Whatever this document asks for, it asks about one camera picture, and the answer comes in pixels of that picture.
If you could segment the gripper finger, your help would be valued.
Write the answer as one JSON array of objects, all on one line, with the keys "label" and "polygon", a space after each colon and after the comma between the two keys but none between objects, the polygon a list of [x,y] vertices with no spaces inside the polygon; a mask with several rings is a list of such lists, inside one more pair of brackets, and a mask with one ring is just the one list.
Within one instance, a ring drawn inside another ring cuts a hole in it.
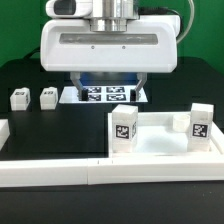
[{"label": "gripper finger", "polygon": [[146,73],[138,73],[137,74],[137,84],[134,89],[130,90],[130,101],[136,102],[140,98],[140,90],[143,88],[145,83],[147,82],[147,74]]},{"label": "gripper finger", "polygon": [[70,79],[78,91],[78,99],[80,101],[87,101],[88,100],[88,90],[82,85],[80,78],[81,78],[80,72],[71,72],[70,73]]}]

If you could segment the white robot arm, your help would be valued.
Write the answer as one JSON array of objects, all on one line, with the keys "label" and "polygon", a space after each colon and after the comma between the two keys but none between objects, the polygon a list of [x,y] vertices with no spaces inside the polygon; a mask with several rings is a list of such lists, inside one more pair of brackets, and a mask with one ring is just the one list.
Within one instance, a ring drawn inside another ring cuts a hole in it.
[{"label": "white robot arm", "polygon": [[177,15],[147,14],[137,0],[49,0],[51,18],[41,34],[41,65],[70,74],[81,101],[88,93],[80,82],[84,72],[135,73],[139,97],[148,73],[169,73],[177,66]]}]

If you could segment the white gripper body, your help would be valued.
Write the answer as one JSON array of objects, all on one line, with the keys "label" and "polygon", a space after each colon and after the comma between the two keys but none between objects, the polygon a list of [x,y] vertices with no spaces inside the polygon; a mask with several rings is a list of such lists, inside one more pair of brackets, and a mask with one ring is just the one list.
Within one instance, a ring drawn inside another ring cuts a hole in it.
[{"label": "white gripper body", "polygon": [[48,0],[40,44],[47,71],[171,72],[177,15],[140,15],[136,0]]}]

